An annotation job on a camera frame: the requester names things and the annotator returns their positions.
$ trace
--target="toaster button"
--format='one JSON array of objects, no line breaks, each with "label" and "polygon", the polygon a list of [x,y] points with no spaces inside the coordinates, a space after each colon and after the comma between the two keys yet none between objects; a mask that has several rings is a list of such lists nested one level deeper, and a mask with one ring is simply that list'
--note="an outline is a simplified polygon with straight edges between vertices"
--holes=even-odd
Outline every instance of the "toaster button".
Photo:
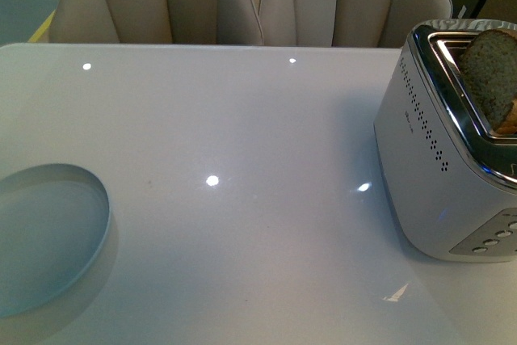
[{"label": "toaster button", "polygon": [[499,232],[497,232],[495,235],[498,237],[498,238],[507,238],[508,236],[510,236],[513,232],[511,230],[500,230]]},{"label": "toaster button", "polygon": [[497,243],[499,243],[499,240],[496,240],[495,238],[489,238],[483,242],[486,246],[495,246]]}]

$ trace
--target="bread slice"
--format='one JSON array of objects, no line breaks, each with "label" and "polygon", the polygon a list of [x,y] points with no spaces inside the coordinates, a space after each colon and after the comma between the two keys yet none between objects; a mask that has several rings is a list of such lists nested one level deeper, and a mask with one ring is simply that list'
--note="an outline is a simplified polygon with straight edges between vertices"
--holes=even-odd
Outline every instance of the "bread slice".
[{"label": "bread slice", "polygon": [[467,92],[492,130],[516,133],[517,32],[494,29],[480,33],[465,49],[458,66]]}]

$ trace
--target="white chair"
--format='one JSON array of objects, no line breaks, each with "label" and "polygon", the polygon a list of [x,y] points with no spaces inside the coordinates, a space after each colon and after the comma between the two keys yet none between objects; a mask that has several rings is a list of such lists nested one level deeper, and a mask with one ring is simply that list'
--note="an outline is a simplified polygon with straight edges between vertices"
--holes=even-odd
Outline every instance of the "white chair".
[{"label": "white chair", "polygon": [[416,24],[450,18],[450,0],[261,0],[264,44],[401,47]]},{"label": "white chair", "polygon": [[60,0],[50,42],[262,44],[253,0]]}]

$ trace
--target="white table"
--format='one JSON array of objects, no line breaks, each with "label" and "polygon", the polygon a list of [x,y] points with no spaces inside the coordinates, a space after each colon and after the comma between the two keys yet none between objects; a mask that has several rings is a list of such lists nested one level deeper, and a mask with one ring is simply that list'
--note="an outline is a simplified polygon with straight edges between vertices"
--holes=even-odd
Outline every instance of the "white table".
[{"label": "white table", "polygon": [[0,48],[0,178],[81,166],[114,220],[0,343],[517,343],[517,264],[428,258],[389,211],[372,122],[398,55]]}]

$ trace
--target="circular recess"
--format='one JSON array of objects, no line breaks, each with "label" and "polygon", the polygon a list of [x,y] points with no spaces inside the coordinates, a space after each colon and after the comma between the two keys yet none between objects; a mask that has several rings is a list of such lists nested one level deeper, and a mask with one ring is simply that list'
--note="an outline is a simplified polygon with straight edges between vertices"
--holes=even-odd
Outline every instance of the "circular recess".
[{"label": "circular recess", "polygon": [[0,181],[0,318],[40,306],[79,279],[109,224],[104,186],[80,167],[36,166]]}]

